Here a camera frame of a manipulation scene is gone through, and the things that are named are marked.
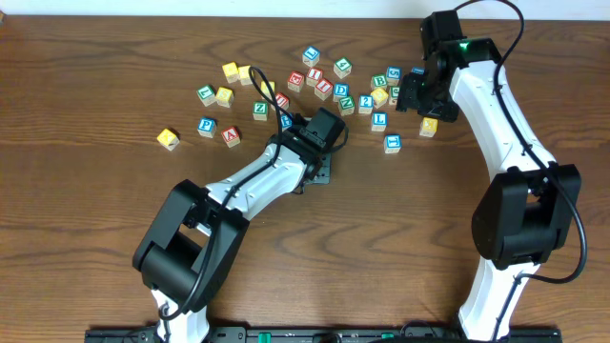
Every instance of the block face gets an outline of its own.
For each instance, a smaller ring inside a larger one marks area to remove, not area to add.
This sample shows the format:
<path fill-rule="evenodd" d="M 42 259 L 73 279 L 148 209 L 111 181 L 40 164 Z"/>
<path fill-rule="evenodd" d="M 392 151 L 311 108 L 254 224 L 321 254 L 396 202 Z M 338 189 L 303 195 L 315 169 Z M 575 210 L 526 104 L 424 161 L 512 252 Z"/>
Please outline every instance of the block face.
<path fill-rule="evenodd" d="M 322 100 L 328 99 L 333 92 L 333 84 L 327 79 L 321 79 L 320 82 L 315 85 L 315 95 Z"/>
<path fill-rule="evenodd" d="M 197 91 L 197 96 L 204 106 L 208 107 L 216 102 L 216 96 L 212 86 L 204 86 L 201 90 Z"/>
<path fill-rule="evenodd" d="M 169 151 L 172 151 L 178 145 L 178 143 L 180 143 L 178 136 L 170 129 L 164 129 L 156 137 L 156 140 Z"/>
<path fill-rule="evenodd" d="M 337 102 L 350 93 L 350 86 L 346 84 L 336 84 L 333 90 L 333 101 Z"/>
<path fill-rule="evenodd" d="M 418 74 L 420 74 L 420 75 L 423 75 L 423 73 L 424 73 L 424 72 L 426 72 L 426 70 L 425 70 L 424 68 L 420 68 L 420 67 L 413 67 L 413 68 L 411 69 L 411 72 L 414 72 L 414 73 L 418 73 Z"/>
<path fill-rule="evenodd" d="M 438 120 L 435 118 L 424 117 L 419 126 L 419 135 L 424 137 L 434 137 L 437 133 Z"/>
<path fill-rule="evenodd" d="M 398 86 L 400 76 L 402 76 L 402 69 L 399 67 L 388 67 L 388 70 L 385 73 L 385 78 L 389 86 Z"/>
<path fill-rule="evenodd" d="M 282 130 L 286 130 L 293 125 L 293 120 L 286 114 L 282 114 L 280 117 L 282 123 Z"/>
<path fill-rule="evenodd" d="M 239 133 L 235 127 L 230 127 L 222 132 L 222 139 L 227 143 L 227 146 L 234 147 L 241 142 Z"/>
<path fill-rule="evenodd" d="M 239 82 L 241 82 L 242 86 L 252 84 L 252 80 L 250 79 L 250 66 L 239 67 Z"/>
<path fill-rule="evenodd" d="M 390 134 L 385 136 L 383 146 L 385 153 L 399 152 L 400 148 L 402 147 L 402 143 L 400 142 L 400 136 L 397 134 Z"/>
<path fill-rule="evenodd" d="M 267 121 L 267 115 L 269 114 L 269 104 L 263 101 L 255 101 L 252 109 L 254 120 Z"/>
<path fill-rule="evenodd" d="M 288 89 L 291 91 L 300 92 L 305 86 L 305 75 L 300 72 L 293 71 L 288 77 Z"/>
<path fill-rule="evenodd" d="M 227 77 L 227 82 L 233 83 L 239 80 L 239 70 L 237 69 L 237 64 L 235 62 L 227 63 L 222 66 L 222 71 Z"/>
<path fill-rule="evenodd" d="M 384 74 L 379 74 L 373 76 L 371 79 L 371 90 L 374 91 L 376 89 L 384 89 L 388 88 L 388 81 L 385 78 Z"/>
<path fill-rule="evenodd" d="M 339 113 L 341 115 L 354 114 L 355 108 L 356 104 L 354 103 L 353 97 L 347 96 L 339 100 Z"/>
<path fill-rule="evenodd" d="M 321 71 L 316 68 L 310 68 L 309 71 L 307 71 L 307 79 L 306 79 L 307 86 L 315 87 L 315 85 L 317 85 L 317 83 L 320 82 L 323 75 L 324 75 L 324 71 Z"/>
<path fill-rule="evenodd" d="M 398 103 L 398 94 L 400 93 L 400 87 L 390 87 L 390 99 L 388 103 L 390 105 L 396 105 Z"/>
<path fill-rule="evenodd" d="M 375 112 L 372 115 L 371 130 L 372 131 L 385 131 L 388 126 L 388 113 Z"/>
<path fill-rule="evenodd" d="M 229 108 L 233 103 L 233 100 L 233 91 L 224 87 L 220 87 L 218 89 L 218 92 L 216 93 L 216 102 L 218 103 L 218 105 Z"/>
<path fill-rule="evenodd" d="M 281 92 L 275 95 L 275 101 L 277 101 L 277 105 L 284 110 L 287 110 L 290 106 L 290 99 Z"/>
<path fill-rule="evenodd" d="M 313 67 L 320 60 L 320 51 L 314 47 L 308 47 L 303 52 L 303 63 L 308 67 Z"/>
<path fill-rule="evenodd" d="M 269 84 L 271 85 L 272 91 L 275 92 L 275 82 L 269 81 Z M 269 93 L 269 90 L 267 89 L 267 84 L 264 83 L 263 81 L 260 81 L 260 90 L 263 92 L 263 94 L 267 95 L 267 97 L 271 98 L 271 94 Z"/>
<path fill-rule="evenodd" d="M 360 101 L 358 102 L 358 113 L 359 114 L 370 114 L 372 112 L 373 112 L 373 96 L 360 95 Z"/>
<path fill-rule="evenodd" d="M 385 105 L 388 102 L 388 92 L 383 89 L 376 89 L 371 92 L 371 96 L 373 96 L 373 100 L 375 103 L 375 108 L 378 109 L 381 106 Z"/>
<path fill-rule="evenodd" d="M 345 57 L 342 57 L 338 61 L 335 62 L 335 66 L 333 67 L 333 71 L 335 71 L 336 76 L 339 78 L 344 78 L 352 72 L 352 62 Z"/>
<path fill-rule="evenodd" d="M 213 138 L 216 133 L 216 123 L 209 118 L 201 118 L 197 131 L 204 137 Z"/>

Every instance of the green connector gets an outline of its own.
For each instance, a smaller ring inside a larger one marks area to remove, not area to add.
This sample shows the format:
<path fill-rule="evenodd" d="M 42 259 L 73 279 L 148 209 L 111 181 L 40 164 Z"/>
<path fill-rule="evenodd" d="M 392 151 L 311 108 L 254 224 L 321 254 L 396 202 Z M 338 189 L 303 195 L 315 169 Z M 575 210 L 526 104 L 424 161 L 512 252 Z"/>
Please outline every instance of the green connector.
<path fill-rule="evenodd" d="M 258 343 L 271 343 L 271 334 L 270 333 L 259 333 L 258 334 Z"/>

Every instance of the alphabet block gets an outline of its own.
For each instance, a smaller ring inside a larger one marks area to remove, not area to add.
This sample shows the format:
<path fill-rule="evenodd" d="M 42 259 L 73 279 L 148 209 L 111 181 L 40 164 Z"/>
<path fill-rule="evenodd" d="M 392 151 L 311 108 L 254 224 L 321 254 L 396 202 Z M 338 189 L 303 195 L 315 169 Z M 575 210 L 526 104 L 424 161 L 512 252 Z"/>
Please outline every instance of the alphabet block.
<path fill-rule="evenodd" d="M 269 84 L 271 85 L 272 91 L 275 92 L 275 82 L 269 81 Z M 263 81 L 260 81 L 260 90 L 263 92 L 263 94 L 267 95 L 267 97 L 269 97 L 271 99 L 271 94 L 269 93 L 269 90 L 267 89 L 267 84 L 264 83 Z"/>
<path fill-rule="evenodd" d="M 241 86 L 251 85 L 250 66 L 239 67 L 239 82 Z"/>
<path fill-rule="evenodd" d="M 307 86 L 315 87 L 315 85 L 317 85 L 317 83 L 322 79 L 322 75 L 324 75 L 324 71 L 316 68 L 310 68 L 309 71 L 307 71 Z"/>
<path fill-rule="evenodd" d="M 354 103 L 354 98 L 351 96 L 347 96 L 339 100 L 339 113 L 341 115 L 354 114 L 354 108 L 356 104 Z"/>
<path fill-rule="evenodd" d="M 437 133 L 438 120 L 435 118 L 424 117 L 419 126 L 419 135 L 424 137 L 434 137 Z"/>
<path fill-rule="evenodd" d="M 233 100 L 233 91 L 224 87 L 218 88 L 218 92 L 216 93 L 216 102 L 218 103 L 218 105 L 230 108 L 231 104 L 233 103 Z"/>
<path fill-rule="evenodd" d="M 385 128 L 388 127 L 388 113 L 373 113 L 373 119 L 371 122 L 371 131 L 385 131 Z"/>
<path fill-rule="evenodd" d="M 197 95 L 205 107 L 216 102 L 214 89 L 210 85 L 204 86 L 201 90 L 197 91 Z"/>
<path fill-rule="evenodd" d="M 227 77 L 227 82 L 233 83 L 239 80 L 239 70 L 237 69 L 237 64 L 235 62 L 222 66 L 222 71 L 224 71 L 225 76 Z"/>
<path fill-rule="evenodd" d="M 350 92 L 350 86 L 346 84 L 336 84 L 333 91 L 333 101 L 337 102 L 346 97 Z"/>
<path fill-rule="evenodd" d="M 287 110 L 290 106 L 290 99 L 288 98 L 288 96 L 280 92 L 275 95 L 275 100 L 277 101 L 277 105 L 284 110 Z"/>
<path fill-rule="evenodd" d="M 222 132 L 222 139 L 227 143 L 229 148 L 236 146 L 241 142 L 239 133 L 235 127 L 230 127 Z"/>
<path fill-rule="evenodd" d="M 400 136 L 397 134 L 390 134 L 385 136 L 383 148 L 385 153 L 397 153 L 400 151 L 402 143 L 400 143 Z"/>
<path fill-rule="evenodd" d="M 320 60 L 320 51 L 314 47 L 308 47 L 303 52 L 303 63 L 307 65 L 307 67 L 311 68 L 317 64 Z"/>
<path fill-rule="evenodd" d="M 402 75 L 402 69 L 399 67 L 388 67 L 385 72 L 385 78 L 388 81 L 389 86 L 398 86 L 400 82 L 400 76 Z"/>
<path fill-rule="evenodd" d="M 398 103 L 398 94 L 400 93 L 400 87 L 390 87 L 390 105 L 396 105 Z"/>
<path fill-rule="evenodd" d="M 375 100 L 375 108 L 378 109 L 381 106 L 385 105 L 388 102 L 388 92 L 383 89 L 376 89 L 371 92 L 371 96 L 373 96 L 373 100 Z"/>
<path fill-rule="evenodd" d="M 322 101 L 328 99 L 333 92 L 333 84 L 327 79 L 321 79 L 320 82 L 315 85 L 315 95 L 322 99 Z"/>
<path fill-rule="evenodd" d="M 300 72 L 293 71 L 288 78 L 288 89 L 291 91 L 301 92 L 305 86 L 305 75 Z"/>
<path fill-rule="evenodd" d="M 164 129 L 156 137 L 156 140 L 161 143 L 161 145 L 165 149 L 169 151 L 172 151 L 175 147 L 178 146 L 178 143 L 180 143 L 177 134 L 173 133 L 170 129 Z"/>
<path fill-rule="evenodd" d="M 254 107 L 252 109 L 254 120 L 267 121 L 268 113 L 269 104 L 267 104 L 265 101 L 254 101 Z"/>
<path fill-rule="evenodd" d="M 373 96 L 360 95 L 358 114 L 371 114 L 373 112 Z"/>
<path fill-rule="evenodd" d="M 374 91 L 376 89 L 386 90 L 387 88 L 388 88 L 388 81 L 386 80 L 384 74 L 379 74 L 379 75 L 373 76 L 373 78 L 371 79 L 371 91 Z"/>
<path fill-rule="evenodd" d="M 350 62 L 350 60 L 348 60 L 347 58 L 343 57 L 335 62 L 334 71 L 336 76 L 342 79 L 345 76 L 349 75 L 350 72 L 352 72 L 352 62 Z"/>
<path fill-rule="evenodd" d="M 216 133 L 216 123 L 212 119 L 201 118 L 197 131 L 199 131 L 199 134 L 204 137 L 214 138 L 214 134 Z"/>
<path fill-rule="evenodd" d="M 279 117 L 281 124 L 282 124 L 282 130 L 285 131 L 286 129 L 290 128 L 293 125 L 293 120 L 286 114 L 282 114 Z"/>

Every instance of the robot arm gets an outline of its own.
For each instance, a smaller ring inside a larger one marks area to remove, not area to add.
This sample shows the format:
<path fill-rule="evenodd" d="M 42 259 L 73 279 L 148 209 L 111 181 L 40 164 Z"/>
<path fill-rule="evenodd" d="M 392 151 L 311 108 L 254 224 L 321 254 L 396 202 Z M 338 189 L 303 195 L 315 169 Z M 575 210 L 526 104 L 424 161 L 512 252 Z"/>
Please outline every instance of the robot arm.
<path fill-rule="evenodd" d="M 525 287 L 523 280 L 508 304 L 498 337 L 493 337 L 515 277 L 521 272 L 535 273 L 552 250 L 563 246 L 572 215 L 538 165 L 524 153 L 501 110 L 493 87 L 500 55 L 493 41 L 463 36 L 455 10 L 433 13 L 422 21 L 420 32 L 426 69 L 414 69 L 405 76 L 396 109 L 415 109 L 446 122 L 454 122 L 462 110 L 473 129 L 491 185 L 473 215 L 473 238 L 481 258 L 458 319 L 468 339 L 494 340 L 509 333 L 511 314 Z M 508 87 L 504 67 L 498 82 L 519 131 L 576 200 L 580 190 L 576 167 L 559 166 L 540 144 Z M 530 195 L 538 201 L 528 202 Z"/>
<path fill-rule="evenodd" d="M 161 321 L 157 335 L 166 342 L 199 343 L 209 331 L 206 307 L 227 278 L 237 251 L 254 218 L 280 195 L 293 191 L 306 180 L 315 178 L 322 166 L 321 157 L 329 153 L 345 123 L 320 109 L 311 121 L 300 116 L 283 132 L 281 144 L 272 137 L 265 151 L 253 163 L 234 175 L 200 189 L 185 180 L 170 192 L 133 256 L 133 266 L 152 290 L 157 306 L 167 313 L 185 303 L 193 289 L 204 260 L 200 247 L 179 231 L 181 225 L 216 235 L 210 262 L 194 288 L 193 301 L 178 317 Z M 225 207 L 221 207 L 230 188 L 275 163 L 243 184 Z"/>

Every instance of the wood grain surface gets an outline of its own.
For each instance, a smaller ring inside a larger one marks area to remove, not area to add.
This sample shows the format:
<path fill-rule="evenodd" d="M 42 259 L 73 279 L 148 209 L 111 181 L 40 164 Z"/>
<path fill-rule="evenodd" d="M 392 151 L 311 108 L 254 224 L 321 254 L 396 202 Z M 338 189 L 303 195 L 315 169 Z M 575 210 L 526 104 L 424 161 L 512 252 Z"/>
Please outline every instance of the wood grain surface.
<path fill-rule="evenodd" d="M 504 51 L 514 21 L 463 23 Z M 529 22 L 507 63 L 532 128 L 560 163 L 582 175 L 579 209 L 590 259 L 576 282 L 528 284 L 513 325 L 559 326 L 565 342 L 610 341 L 610 24 Z M 354 68 L 351 93 L 390 65 L 421 66 L 418 20 L 17 17 L 0 27 L 0 339 L 79 342 L 89 327 L 156 320 L 134 249 L 170 189 L 217 181 L 258 157 L 275 119 L 255 122 L 255 90 L 227 85 L 221 65 L 262 68 L 313 114 L 313 89 L 287 90 L 301 52 L 322 51 Z M 204 108 L 195 90 L 230 86 L 231 109 Z M 383 153 L 370 117 L 346 118 L 348 145 L 332 183 L 285 195 L 252 222 L 234 267 L 210 306 L 212 322 L 253 326 L 399 326 L 448 322 L 468 295 L 478 262 L 470 218 L 489 179 L 463 115 L 420 138 L 421 117 L 389 106 Z M 242 143 L 200 137 L 199 118 L 236 125 Z M 182 142 L 169 152 L 166 127 Z M 576 266 L 576 230 L 540 273 Z"/>

